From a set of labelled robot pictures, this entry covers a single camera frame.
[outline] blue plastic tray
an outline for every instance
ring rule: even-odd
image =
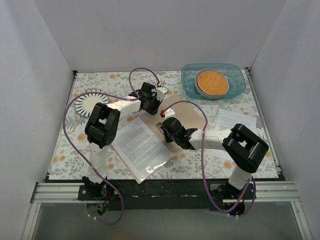
[[[228,92],[224,95],[201,95],[197,92],[195,78],[198,72],[212,69],[223,74],[229,82]],[[185,65],[181,70],[182,87],[191,99],[232,99],[246,90],[246,83],[241,70],[228,63],[195,63]]]

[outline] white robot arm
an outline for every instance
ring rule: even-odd
[[[164,121],[161,129],[167,143],[176,142],[183,149],[198,150],[202,147],[203,131],[197,128],[185,129],[175,118],[172,109],[162,111]],[[225,150],[236,163],[228,180],[229,188],[240,191],[255,173],[269,150],[265,141],[242,124],[228,130],[208,130],[204,138],[205,149]]]
[[[151,115],[158,112],[167,89],[162,86],[155,87],[147,82],[142,84],[137,95],[133,92],[127,96],[128,100],[121,100],[115,103],[97,103],[90,115],[85,127],[85,133],[89,141],[90,162],[94,168],[105,178],[106,158],[109,145],[116,137],[119,120],[129,114],[146,110]],[[101,183],[103,180],[90,169],[89,180],[94,183]]]

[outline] white panel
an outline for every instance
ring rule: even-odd
[[[251,66],[286,0],[35,0],[73,70]]]
[[[72,72],[32,0],[0,0],[0,239],[17,240],[46,176]]]
[[[320,239],[320,1],[290,0],[253,67],[253,82],[282,170],[296,182]]]

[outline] table surface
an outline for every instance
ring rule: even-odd
[[[219,108],[233,111],[253,117],[257,117],[256,129],[258,135],[266,142],[267,135],[263,127],[261,115],[256,105],[250,82],[242,71],[245,78],[245,91],[243,94],[233,99],[201,100],[191,99],[186,96],[181,84],[180,71],[156,71],[160,80],[165,81],[165,86],[169,89],[166,96],[178,94],[181,98],[193,101],[200,105],[207,115],[209,124],[214,127],[218,116]],[[72,89],[71,99],[81,94],[87,89],[98,88],[106,93],[119,97],[126,97],[132,92],[128,82],[129,72],[84,72],[78,73]],[[154,76],[146,71],[138,71],[132,74],[133,86],[140,88],[143,82],[155,83]],[[109,103],[116,102],[117,99],[110,98]],[[123,117],[119,122],[119,128],[143,114],[140,111]],[[89,143],[85,134],[85,126],[88,117],[80,116],[76,113],[74,106],[71,106],[67,115],[66,127],[71,140],[89,158]],[[88,175],[89,166],[79,154],[72,148],[61,130],[57,140],[57,148],[52,157],[49,168],[50,180],[80,180],[82,176]],[[134,179],[127,170],[122,160],[113,147],[109,147],[106,158],[108,179]],[[207,178],[226,179],[231,176],[235,167],[233,161],[228,161],[211,155],[211,150],[205,150],[205,173]],[[267,152],[260,164],[259,169],[253,174],[255,178],[278,178],[275,167],[275,160],[271,151]],[[183,150],[178,156],[167,162],[162,168],[152,174],[149,179],[201,179],[200,151]]]

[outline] paper sheet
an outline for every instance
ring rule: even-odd
[[[233,128],[236,124],[243,124],[252,132],[257,134],[256,128],[257,118],[248,116],[234,111],[227,111],[219,108],[218,117],[216,119],[215,130],[226,130]],[[223,150],[212,149],[210,151],[212,156],[217,158],[233,161],[230,155]]]
[[[112,146],[139,184],[173,157],[139,117],[117,131]]]

